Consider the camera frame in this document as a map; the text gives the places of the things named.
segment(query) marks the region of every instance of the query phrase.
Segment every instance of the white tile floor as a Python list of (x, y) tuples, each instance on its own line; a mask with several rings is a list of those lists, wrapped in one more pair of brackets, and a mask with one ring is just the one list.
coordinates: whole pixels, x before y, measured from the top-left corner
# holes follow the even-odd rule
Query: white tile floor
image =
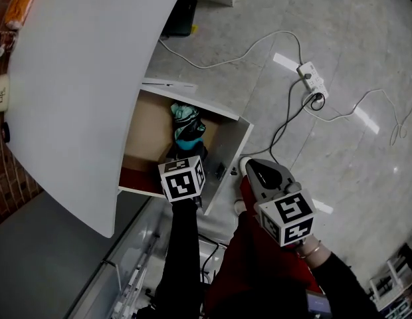
[[(195, 35), (167, 44), (199, 64), (241, 56), (273, 31), (294, 31), (304, 61), (313, 61), (330, 91), (323, 117), (350, 111), (374, 88), (386, 89), (400, 120), (412, 105), (410, 0), (238, 0), (233, 8), (199, 2), (194, 23)], [(282, 34), (245, 60), (210, 70), (194, 68), (158, 45), (147, 76), (198, 84), (198, 94), (240, 112), (255, 124), (245, 148), (251, 152), (266, 148), (283, 123), (288, 88), (297, 79), (273, 62), (275, 52), (298, 61), (296, 41)], [(303, 92), (301, 85), (294, 89), (293, 109)], [(375, 95), (361, 108), (377, 124), (377, 134), (358, 118), (328, 124), (303, 112), (274, 153), (314, 199), (334, 207), (332, 215), (318, 217), (316, 236), (366, 285), (412, 231), (412, 115), (408, 136), (391, 147), (396, 123), (388, 101)], [(209, 232), (224, 228), (227, 238), (237, 225), (232, 204), (238, 181), (231, 179), (211, 218), (200, 223)]]

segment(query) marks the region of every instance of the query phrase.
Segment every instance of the brick wall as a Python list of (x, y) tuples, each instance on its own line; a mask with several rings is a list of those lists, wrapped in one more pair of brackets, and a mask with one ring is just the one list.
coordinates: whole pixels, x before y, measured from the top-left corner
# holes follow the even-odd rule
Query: brick wall
[[(10, 1), (0, 0), (0, 31), (7, 30), (3, 20)], [(8, 62), (9, 54), (0, 59), (0, 74), (7, 72)], [(3, 114), (0, 113), (0, 127), (2, 120)], [(2, 142), (0, 133), (0, 224), (41, 191), (41, 187)]]

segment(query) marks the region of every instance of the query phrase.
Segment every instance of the white power cable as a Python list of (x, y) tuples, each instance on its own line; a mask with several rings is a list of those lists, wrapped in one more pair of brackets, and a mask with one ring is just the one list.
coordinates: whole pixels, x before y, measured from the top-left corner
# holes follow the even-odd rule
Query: white power cable
[[(260, 38), (259, 40), (255, 41), (255, 42), (253, 43), (253, 45), (252, 45), (251, 47), (249, 47), (249, 49), (246, 51), (246, 53), (245, 53), (243, 56), (241, 56), (241, 57), (239, 57), (239, 58), (231, 59), (231, 60), (226, 60), (226, 61), (224, 61), (224, 62), (218, 62), (217, 64), (213, 64), (213, 65), (209, 65), (209, 66), (199, 66), (199, 65), (196, 65), (196, 64), (194, 64), (194, 62), (192, 62), (192, 61), (190, 61), (189, 59), (185, 58), (182, 54), (179, 54), (179, 53), (171, 50), (161, 39), (159, 39), (159, 43), (162, 44), (163, 47), (165, 47), (165, 49), (167, 49), (170, 53), (173, 53), (174, 55), (178, 56), (179, 58), (182, 58), (183, 60), (185, 60), (186, 62), (188, 62), (190, 65), (193, 65), (194, 67), (200, 68), (201, 70), (205, 70), (205, 69), (207, 69), (207, 68), (213, 68), (213, 67), (216, 67), (216, 66), (219, 66), (219, 65), (228, 64), (228, 63), (230, 63), (230, 62), (235, 62), (235, 61), (238, 61), (238, 60), (241, 60), (241, 59), (245, 58), (245, 57), (250, 53), (250, 51), (251, 51), (257, 44), (259, 44), (261, 41), (263, 41), (263, 40), (265, 40), (265, 39), (267, 39), (267, 38), (269, 38), (269, 37), (272, 37), (273, 35), (276, 35), (276, 34), (278, 34), (278, 33), (287, 33), (287, 34), (289, 34), (289, 35), (292, 35), (292, 36), (296, 39), (296, 41), (297, 41), (297, 43), (298, 43), (298, 47), (299, 47), (299, 62), (300, 62), (300, 65), (303, 65), (303, 64), (304, 64), (304, 61), (303, 61), (303, 59), (302, 59), (302, 45), (300, 44), (299, 38), (298, 38), (293, 32), (290, 32), (290, 31), (275, 31), (275, 32), (272, 32), (272, 33), (270, 33), (269, 35), (266, 35), (265, 37), (262, 37), (262, 38)], [(389, 96), (387, 95), (387, 93), (386, 93), (386, 91), (385, 91), (384, 89), (378, 88), (377, 90), (370, 90), (370, 91), (366, 92), (366, 93), (362, 96), (362, 98), (360, 99), (360, 101), (354, 106), (354, 109), (352, 109), (352, 111), (351, 111), (350, 113), (344, 114), (344, 115), (339, 115), (339, 116), (336, 116), (336, 117), (334, 117), (334, 118), (332, 118), (332, 119), (329, 119), (329, 120), (326, 120), (326, 119), (324, 119), (324, 118), (321, 118), (321, 117), (313, 114), (313, 113), (312, 113), (311, 111), (309, 111), (307, 108), (304, 108), (304, 110), (305, 110), (307, 113), (309, 113), (311, 116), (313, 116), (313, 117), (315, 117), (315, 118), (317, 118), (317, 119), (319, 119), (319, 120), (321, 120), (321, 121), (323, 121), (323, 122), (330, 123), (330, 122), (333, 122), (333, 121), (338, 120), (338, 119), (340, 119), (340, 118), (349, 118), (350, 116), (352, 116), (352, 115), (355, 113), (356, 108), (361, 104), (361, 102), (362, 102), (369, 94), (372, 94), (373, 92), (383, 92), (383, 93), (385, 94), (385, 97), (389, 100), (389, 102), (390, 102), (391, 105), (392, 105), (393, 114), (395, 115), (395, 121), (397, 122), (397, 124), (395, 125), (394, 129), (392, 130), (391, 138), (390, 138), (390, 141), (389, 141), (389, 144), (390, 144), (391, 146), (393, 146), (393, 145), (396, 143), (398, 137), (400, 137), (401, 139), (407, 137), (407, 129), (405, 128), (404, 123), (405, 123), (405, 121), (408, 119), (408, 117), (411, 115), (411, 113), (412, 113), (412, 107), (411, 107), (411, 109), (410, 109), (410, 112), (406, 115), (406, 117), (404, 118), (404, 120), (400, 123), (399, 120), (398, 120), (398, 115), (397, 115), (397, 111), (396, 111), (395, 104), (394, 104), (394, 103), (392, 102), (392, 100), (389, 98)], [(305, 105), (306, 99), (309, 98), (309, 97), (310, 97), (311, 95), (313, 95), (313, 94), (314, 94), (314, 93), (311, 93), (311, 94), (307, 95), (307, 97), (305, 97), (305, 99), (304, 99), (303, 102), (302, 102), (302, 105), (303, 105), (303, 106)]]
[(296, 41), (298, 42), (298, 46), (299, 46), (299, 62), (300, 62), (301, 65), (303, 65), (304, 61), (302, 60), (302, 45), (300, 44), (299, 38), (294, 33), (290, 32), (290, 31), (275, 31), (275, 32), (272, 32), (269, 35), (266, 35), (265, 37), (260, 38), (259, 40), (255, 41), (255, 43), (251, 47), (249, 47), (249, 49), (246, 51), (246, 53), (243, 56), (241, 56), (239, 58), (236, 58), (236, 59), (226, 60), (224, 62), (218, 62), (217, 64), (213, 64), (213, 65), (209, 65), (209, 66), (196, 65), (196, 64), (194, 64), (194, 62), (192, 62), (189, 59), (185, 58), (182, 54), (176, 53), (175, 51), (171, 50), (161, 39), (159, 39), (159, 43), (161, 43), (163, 45), (163, 47), (165, 49), (167, 49), (170, 53), (173, 53), (174, 55), (178, 56), (179, 58), (182, 58), (183, 60), (185, 60), (189, 64), (193, 65), (194, 67), (205, 70), (206, 68), (213, 68), (213, 67), (216, 67), (216, 66), (219, 66), (219, 65), (228, 64), (229, 62), (235, 62), (235, 61), (238, 61), (238, 60), (241, 60), (241, 59), (245, 58), (249, 54), (249, 52), (257, 44), (259, 44), (261, 41), (263, 41), (263, 40), (265, 40), (269, 37), (272, 37), (273, 35), (276, 35), (277, 33), (287, 33), (287, 34), (292, 35), (293, 37), (295, 37)]
[[(311, 111), (309, 111), (307, 108), (304, 108), (304, 110), (307, 111), (307, 113), (309, 113), (311, 116), (313, 116), (313, 117), (315, 117), (315, 118), (317, 118), (317, 119), (319, 119), (319, 120), (321, 120), (321, 121), (323, 121), (323, 122), (330, 123), (330, 122), (333, 122), (333, 121), (338, 120), (338, 119), (340, 119), (340, 118), (349, 118), (350, 116), (352, 116), (353, 114), (355, 114), (355, 110), (356, 110), (356, 108), (361, 104), (361, 102), (362, 102), (368, 95), (370, 95), (370, 94), (372, 94), (372, 93), (374, 93), (374, 92), (383, 92), (383, 93), (385, 94), (385, 97), (389, 100), (389, 102), (390, 102), (391, 105), (392, 105), (393, 114), (394, 114), (394, 116), (395, 116), (395, 121), (397, 122), (397, 124), (395, 125), (394, 129), (392, 130), (391, 138), (390, 138), (390, 140), (389, 140), (390, 146), (393, 146), (393, 145), (396, 143), (398, 137), (400, 137), (401, 139), (407, 137), (407, 128), (404, 126), (404, 123), (405, 123), (405, 121), (408, 119), (408, 117), (411, 115), (411, 113), (412, 113), (412, 107), (411, 107), (411, 109), (410, 109), (410, 112), (406, 115), (406, 117), (404, 118), (404, 120), (400, 123), (399, 120), (398, 120), (398, 115), (397, 115), (397, 110), (396, 110), (395, 104), (392, 102), (392, 100), (390, 99), (390, 97), (387, 95), (386, 91), (385, 91), (384, 89), (382, 89), (382, 88), (378, 88), (377, 90), (367, 91), (367, 92), (362, 96), (362, 98), (360, 99), (360, 101), (354, 106), (354, 108), (352, 109), (352, 111), (351, 111), (350, 113), (348, 113), (348, 114), (342, 114), (342, 115), (336, 116), (336, 117), (334, 117), (334, 118), (331, 118), (331, 119), (329, 119), (329, 120), (326, 120), (326, 119), (324, 119), (324, 118), (321, 118), (321, 117), (317, 116), (316, 114), (313, 114), (313, 113), (312, 113)], [(306, 100), (307, 98), (309, 98), (311, 95), (313, 95), (313, 94), (309, 94), (309, 95), (307, 95), (307, 97), (305, 97), (305, 99), (304, 99), (303, 102), (302, 102), (302, 105), (305, 104), (305, 100)]]

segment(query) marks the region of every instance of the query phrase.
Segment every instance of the power strip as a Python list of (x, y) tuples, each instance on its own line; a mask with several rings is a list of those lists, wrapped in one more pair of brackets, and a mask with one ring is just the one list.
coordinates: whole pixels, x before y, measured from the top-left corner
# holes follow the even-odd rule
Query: power strip
[[(298, 74), (304, 79), (304, 84), (306, 88), (311, 93), (322, 93), (325, 99), (328, 99), (328, 92), (324, 86), (324, 79), (321, 78), (311, 62), (307, 62), (302, 66), (298, 67)], [(311, 78), (306, 79), (307, 74), (311, 75)]]

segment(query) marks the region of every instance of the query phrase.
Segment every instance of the cable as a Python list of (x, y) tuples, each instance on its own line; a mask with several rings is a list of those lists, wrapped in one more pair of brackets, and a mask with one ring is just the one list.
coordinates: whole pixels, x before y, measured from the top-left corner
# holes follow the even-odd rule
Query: cable
[(200, 233), (199, 233), (199, 236), (202, 239), (205, 239), (205, 240), (209, 241), (210, 243), (213, 243), (214, 245), (216, 245), (215, 250), (212, 252), (212, 254), (209, 255), (209, 257), (206, 259), (205, 263), (203, 263), (203, 267), (201, 267), (201, 282), (204, 284), (205, 283), (205, 267), (206, 267), (206, 264), (212, 258), (212, 256), (215, 255), (215, 253), (218, 251), (219, 243), (211, 240), (210, 238), (208, 238), (205, 235), (202, 235)]
[(390, 99), (390, 97), (387, 95), (386, 91), (385, 91), (384, 89), (382, 89), (382, 88), (378, 88), (377, 90), (367, 91), (367, 92), (362, 96), (362, 98), (360, 99), (360, 101), (354, 106), (354, 108), (352, 109), (351, 112), (349, 112), (348, 114), (342, 114), (342, 115), (336, 116), (336, 117), (331, 118), (331, 119), (329, 119), (329, 120), (323, 119), (323, 118), (317, 116), (316, 114), (313, 114), (313, 113), (312, 113), (311, 111), (309, 111), (308, 109), (305, 109), (305, 111), (307, 111), (307, 113), (309, 113), (311, 116), (313, 116), (313, 117), (315, 117), (315, 118), (317, 118), (317, 119), (319, 119), (319, 120), (321, 120), (321, 121), (323, 121), (323, 122), (327, 122), (327, 123), (333, 122), (333, 121), (338, 120), (338, 119), (340, 119), (340, 118), (349, 118), (350, 116), (352, 116), (352, 115), (355, 113), (356, 108), (361, 104), (361, 102), (362, 102), (369, 94), (372, 94), (372, 93), (374, 93), (374, 92), (383, 92), (383, 93), (385, 94), (385, 97), (389, 100), (389, 102), (390, 102), (391, 105), (392, 105), (393, 114), (394, 114), (394, 116), (395, 116), (395, 121), (397, 122), (397, 124), (395, 125), (394, 129), (392, 130), (391, 138), (389, 139), (389, 145), (390, 145), (390, 146), (393, 146), (393, 145), (396, 143), (398, 137), (401, 138), (401, 139), (407, 137), (407, 129), (405, 128), (404, 123), (405, 123), (405, 121), (408, 119), (408, 117), (411, 115), (411, 113), (412, 113), (412, 107), (411, 107), (411, 109), (410, 109), (410, 112), (406, 115), (406, 117), (404, 118), (404, 120), (400, 123), (399, 120), (398, 120), (398, 115), (397, 115), (397, 110), (396, 110), (395, 104), (392, 102), (392, 100)]
[[(323, 109), (324, 105), (326, 105), (326, 97), (324, 97), (324, 95), (321, 92), (315, 93), (314, 96), (315, 96), (315, 98), (314, 98), (314, 100), (311, 101), (310, 108), (313, 111), (320, 111), (321, 109)], [(318, 102), (321, 99), (323, 100), (323, 103), (322, 103), (321, 107), (318, 108), (318, 109), (315, 109), (314, 108), (314, 103)]]
[(203, 277), (205, 277), (207, 279), (208, 284), (212, 284), (212, 280), (211, 280), (211, 277), (209, 275), (207, 275), (206, 273), (202, 274), (202, 275), (203, 275)]
[[(295, 119), (300, 113), (301, 111), (305, 108), (305, 106), (307, 105), (307, 103), (309, 103), (309, 101), (311, 101), (314, 97), (314, 95), (309, 95), (307, 96), (307, 98), (309, 98), (306, 102), (304, 100), (304, 102), (302, 103), (302, 107), (292, 116), (290, 117), (290, 100), (291, 100), (291, 96), (292, 96), (292, 90), (294, 88), (294, 86), (296, 84), (298, 84), (300, 81), (302, 81), (302, 79), (298, 79), (296, 80), (289, 88), (288, 91), (288, 103), (287, 103), (287, 117), (286, 117), (286, 121), (275, 131), (273, 137), (272, 137), (272, 141), (269, 147), (267, 147), (267, 149), (261, 150), (259, 152), (251, 152), (249, 154), (242, 154), (242, 156), (253, 156), (253, 155), (259, 155), (262, 154), (264, 152), (270, 152), (271, 157), (273, 158), (273, 160), (278, 163), (277, 159), (274, 157), (274, 155), (272, 154), (272, 148), (278, 143), (278, 141), (281, 139), (281, 137), (283, 136), (283, 134), (286, 131), (287, 125), (293, 121), (293, 119)], [(277, 136), (277, 134), (279, 133), (279, 131), (283, 129), (282, 133), (279, 135), (279, 137), (275, 140), (275, 137)]]
[(163, 47), (164, 47), (165, 49), (167, 49), (170, 53), (173, 53), (174, 55), (178, 56), (179, 58), (182, 58), (183, 60), (185, 60), (185, 61), (188, 62), (189, 64), (193, 65), (194, 67), (197, 67), (197, 68), (200, 68), (200, 69), (202, 69), (202, 70), (205, 70), (206, 68), (213, 68), (213, 67), (216, 67), (216, 66), (219, 66), (219, 65), (228, 64), (228, 63), (230, 63), (230, 62), (235, 62), (235, 61), (238, 61), (238, 60), (241, 60), (241, 59), (245, 58), (245, 57), (249, 54), (249, 52), (250, 52), (257, 44), (259, 44), (261, 41), (263, 41), (263, 40), (265, 40), (265, 39), (267, 39), (267, 38), (269, 38), (269, 37), (271, 37), (271, 36), (273, 36), (273, 35), (276, 35), (277, 33), (287, 33), (287, 34), (292, 35), (293, 37), (295, 37), (296, 41), (298, 42), (298, 46), (299, 46), (299, 63), (300, 63), (301, 65), (303, 65), (303, 64), (304, 64), (304, 61), (302, 60), (302, 45), (300, 44), (299, 38), (298, 38), (294, 33), (290, 32), (290, 31), (275, 31), (275, 32), (272, 32), (272, 33), (270, 33), (269, 35), (266, 35), (265, 37), (260, 38), (259, 40), (255, 41), (255, 43), (254, 43), (251, 47), (249, 47), (249, 49), (246, 51), (246, 53), (245, 53), (243, 56), (241, 56), (241, 57), (239, 57), (239, 58), (236, 58), (236, 59), (226, 60), (226, 61), (224, 61), (224, 62), (218, 62), (217, 64), (213, 64), (213, 65), (209, 65), (209, 66), (199, 66), (199, 65), (196, 65), (196, 64), (194, 64), (194, 62), (192, 62), (192, 61), (190, 61), (189, 59), (185, 58), (182, 54), (176, 53), (175, 51), (171, 50), (161, 39), (159, 39), (159, 43), (161, 43), (161, 44), (163, 45)]

